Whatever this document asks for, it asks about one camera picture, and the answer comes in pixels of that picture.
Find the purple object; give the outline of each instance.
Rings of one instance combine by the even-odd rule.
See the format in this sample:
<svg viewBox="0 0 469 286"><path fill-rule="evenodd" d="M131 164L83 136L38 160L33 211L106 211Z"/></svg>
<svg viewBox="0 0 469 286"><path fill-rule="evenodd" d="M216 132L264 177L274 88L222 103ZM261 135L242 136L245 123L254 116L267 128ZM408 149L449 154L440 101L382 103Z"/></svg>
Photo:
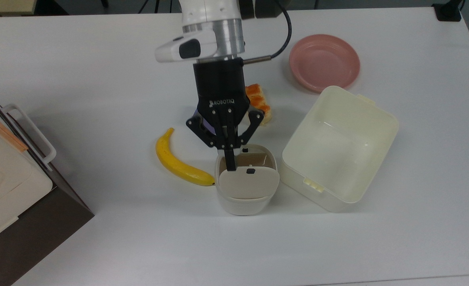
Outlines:
<svg viewBox="0 0 469 286"><path fill-rule="evenodd" d="M194 116L197 115L197 114L199 114L199 112L196 109L196 112L194 112ZM206 129L208 129L209 132L215 134L215 128L213 128L213 126L210 125L210 123L207 122L205 119L203 119L203 125L204 125L204 127L206 127Z"/></svg>

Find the black cable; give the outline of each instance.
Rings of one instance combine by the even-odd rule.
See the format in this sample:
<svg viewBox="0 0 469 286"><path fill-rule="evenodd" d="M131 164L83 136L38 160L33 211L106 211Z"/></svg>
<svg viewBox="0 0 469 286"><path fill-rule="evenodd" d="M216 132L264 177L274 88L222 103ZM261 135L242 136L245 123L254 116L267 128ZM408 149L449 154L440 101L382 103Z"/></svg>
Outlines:
<svg viewBox="0 0 469 286"><path fill-rule="evenodd" d="M146 3L148 2L148 0L144 1L144 4L142 5L142 7L139 9L138 13L137 14L141 14L142 12L142 9L144 9L144 6L146 6Z"/></svg>
<svg viewBox="0 0 469 286"><path fill-rule="evenodd" d="M291 40L291 35L293 33L293 27L291 25L291 18L289 18L289 14L287 13L286 8L284 8L284 6L282 6L282 4L280 4L280 2L278 0L274 0L274 1L278 5L280 10L282 10L282 13L284 14L284 17L286 18L286 21L287 21L287 38L286 38L286 41L284 42L282 47L280 47L280 49L278 51L276 51L275 54L268 55L268 56L259 56L257 58L249 58L248 60L243 60L243 64L245 64L245 65L258 63L258 62L263 62L265 60L271 60L272 58L274 58L274 57L278 56L279 54L281 54L286 49L287 45L289 44L289 41Z"/></svg>
<svg viewBox="0 0 469 286"><path fill-rule="evenodd" d="M289 44L289 41L291 40L291 34L293 33L293 27L291 25L291 18L289 18L289 14L287 13L286 8L284 8L284 6L282 6L282 4L280 4L280 2L278 0L275 0L275 3L278 5L280 10L282 10L282 13L284 14L284 16L286 18L286 21L287 21L287 38L286 38L286 41L284 42L284 44L282 45L282 47L280 48L280 50L276 51L275 54L272 54L271 58L274 58L274 57L278 56L280 53L282 53L286 49L287 45Z"/></svg>
<svg viewBox="0 0 469 286"><path fill-rule="evenodd" d="M154 14L158 13L158 6L160 5L160 0L156 0Z"/></svg>

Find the robotiq logo text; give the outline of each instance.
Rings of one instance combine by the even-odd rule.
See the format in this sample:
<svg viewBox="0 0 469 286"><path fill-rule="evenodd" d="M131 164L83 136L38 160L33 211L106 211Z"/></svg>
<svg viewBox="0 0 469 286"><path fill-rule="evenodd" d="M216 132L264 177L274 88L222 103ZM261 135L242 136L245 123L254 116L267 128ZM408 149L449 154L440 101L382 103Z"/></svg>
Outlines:
<svg viewBox="0 0 469 286"><path fill-rule="evenodd" d="M234 103L234 99L219 99L219 100L210 100L209 107L213 107L214 105L223 105L228 103Z"/></svg>

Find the floor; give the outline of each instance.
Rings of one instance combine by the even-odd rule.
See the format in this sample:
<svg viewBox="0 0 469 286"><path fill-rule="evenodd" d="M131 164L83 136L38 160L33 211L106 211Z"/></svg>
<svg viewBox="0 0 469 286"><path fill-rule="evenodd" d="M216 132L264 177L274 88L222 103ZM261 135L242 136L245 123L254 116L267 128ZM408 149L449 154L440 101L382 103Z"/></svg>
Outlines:
<svg viewBox="0 0 469 286"><path fill-rule="evenodd" d="M91 14L136 14L145 0L108 0L109 7L104 8L100 0L55 0L69 15ZM465 0L462 10L465 23L469 28L469 0ZM289 10L314 9L315 0L291 0ZM390 7L430 7L433 3L445 3L447 0L318 0L318 9L348 8L390 8ZM178 0L147 0L142 13L180 13Z"/></svg>

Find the pink plate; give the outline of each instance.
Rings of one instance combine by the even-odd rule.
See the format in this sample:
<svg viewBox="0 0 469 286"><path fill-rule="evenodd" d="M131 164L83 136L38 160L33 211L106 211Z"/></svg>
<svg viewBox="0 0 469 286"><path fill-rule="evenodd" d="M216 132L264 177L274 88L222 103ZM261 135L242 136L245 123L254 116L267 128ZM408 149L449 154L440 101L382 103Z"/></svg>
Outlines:
<svg viewBox="0 0 469 286"><path fill-rule="evenodd" d="M299 40L291 50L289 64L296 80L318 93L330 85L348 87L360 71L360 59L353 47L331 35Z"/></svg>

